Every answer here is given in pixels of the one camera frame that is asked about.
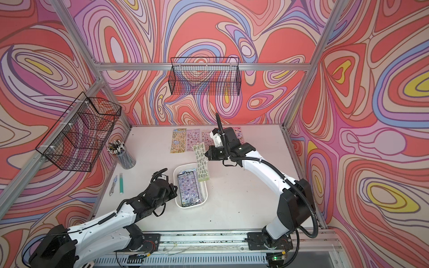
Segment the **pink bonbon sticker sheet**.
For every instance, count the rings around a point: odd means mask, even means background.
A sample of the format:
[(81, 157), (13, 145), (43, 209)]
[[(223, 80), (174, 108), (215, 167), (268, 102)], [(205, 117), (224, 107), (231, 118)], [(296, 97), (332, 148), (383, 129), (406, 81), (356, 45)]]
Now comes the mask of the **pink bonbon sticker sheet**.
[(204, 143), (204, 148), (206, 151), (210, 148), (210, 146), (215, 145), (211, 137), (211, 134), (212, 134), (212, 131), (210, 130), (203, 130), (201, 132), (201, 140)]

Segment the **green cream sticker sheet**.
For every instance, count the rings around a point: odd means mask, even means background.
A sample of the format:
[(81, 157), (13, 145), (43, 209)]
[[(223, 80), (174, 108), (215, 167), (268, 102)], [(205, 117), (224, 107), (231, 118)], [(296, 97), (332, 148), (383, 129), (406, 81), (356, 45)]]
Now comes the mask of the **green cream sticker sheet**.
[(210, 179), (210, 175), (208, 172), (208, 158), (205, 155), (205, 145), (204, 143), (199, 143), (193, 146), (193, 151), (196, 156), (197, 161), (197, 174), (198, 174), (198, 181), (204, 182)]

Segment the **white plastic storage tray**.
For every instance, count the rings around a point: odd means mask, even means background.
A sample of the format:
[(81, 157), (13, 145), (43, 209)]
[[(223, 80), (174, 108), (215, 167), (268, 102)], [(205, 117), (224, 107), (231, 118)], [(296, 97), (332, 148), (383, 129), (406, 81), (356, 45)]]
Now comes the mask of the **white plastic storage tray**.
[(198, 180), (197, 163), (177, 167), (173, 172), (174, 185), (178, 187), (176, 205), (181, 209), (202, 206), (208, 198), (206, 182)]

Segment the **pink puffy sticker sheet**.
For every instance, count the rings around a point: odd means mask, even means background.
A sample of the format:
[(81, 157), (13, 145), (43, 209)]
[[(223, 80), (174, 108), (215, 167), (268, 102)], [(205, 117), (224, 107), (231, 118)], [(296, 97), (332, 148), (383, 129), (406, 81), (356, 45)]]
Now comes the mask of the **pink puffy sticker sheet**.
[(201, 143), (200, 129), (187, 129), (186, 131), (186, 151), (193, 151), (193, 146)]

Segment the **yellow green sticker sheet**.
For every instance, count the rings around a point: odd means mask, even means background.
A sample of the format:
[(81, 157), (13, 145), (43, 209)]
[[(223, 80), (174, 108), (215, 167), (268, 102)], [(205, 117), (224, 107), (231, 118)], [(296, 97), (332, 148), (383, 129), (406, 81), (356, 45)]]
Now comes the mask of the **yellow green sticker sheet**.
[(184, 153), (186, 148), (186, 138), (187, 130), (185, 128), (177, 128), (173, 130), (170, 152), (172, 154)]

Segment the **pink yellow pastel sticker sheet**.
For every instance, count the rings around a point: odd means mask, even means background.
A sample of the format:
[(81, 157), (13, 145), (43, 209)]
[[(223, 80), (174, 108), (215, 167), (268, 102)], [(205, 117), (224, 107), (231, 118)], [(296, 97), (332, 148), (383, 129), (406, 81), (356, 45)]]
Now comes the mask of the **pink yellow pastel sticker sheet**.
[(239, 139), (240, 143), (244, 144), (245, 140), (244, 140), (244, 136), (243, 136), (241, 127), (233, 127), (233, 130), (234, 130), (236, 137)]

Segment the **purple holographic sticker sheet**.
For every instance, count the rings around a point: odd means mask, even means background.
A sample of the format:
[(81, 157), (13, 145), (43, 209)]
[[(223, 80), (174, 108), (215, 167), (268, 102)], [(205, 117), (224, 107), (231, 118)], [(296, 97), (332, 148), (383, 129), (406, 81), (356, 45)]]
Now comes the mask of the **purple holographic sticker sheet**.
[(181, 171), (177, 176), (177, 180), (181, 207), (192, 207), (203, 203), (203, 196), (196, 169)]

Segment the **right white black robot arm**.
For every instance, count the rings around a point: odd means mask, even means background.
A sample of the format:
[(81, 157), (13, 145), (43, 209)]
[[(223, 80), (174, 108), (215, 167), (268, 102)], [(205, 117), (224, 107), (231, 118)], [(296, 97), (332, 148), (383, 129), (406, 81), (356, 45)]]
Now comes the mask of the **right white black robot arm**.
[(318, 236), (318, 218), (309, 182), (286, 175), (265, 160), (255, 147), (249, 143), (242, 144), (231, 127), (223, 128), (218, 113), (216, 121), (217, 127), (210, 134), (214, 144), (205, 157), (209, 161), (222, 161), (224, 166), (244, 168), (278, 196), (276, 216), (261, 230), (261, 242), (250, 242), (274, 249), (282, 237), (299, 231), (315, 239)]

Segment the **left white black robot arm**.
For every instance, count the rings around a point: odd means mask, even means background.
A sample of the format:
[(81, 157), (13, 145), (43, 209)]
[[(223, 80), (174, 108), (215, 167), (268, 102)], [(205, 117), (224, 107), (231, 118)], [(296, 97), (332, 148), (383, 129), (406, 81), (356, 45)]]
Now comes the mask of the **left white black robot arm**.
[(137, 196), (124, 199), (118, 207), (72, 227), (59, 224), (36, 239), (33, 253), (25, 250), (23, 264), (28, 268), (81, 268), (108, 253), (139, 251), (145, 239), (137, 222), (177, 197), (177, 186), (169, 181), (166, 169), (155, 172), (148, 187)]

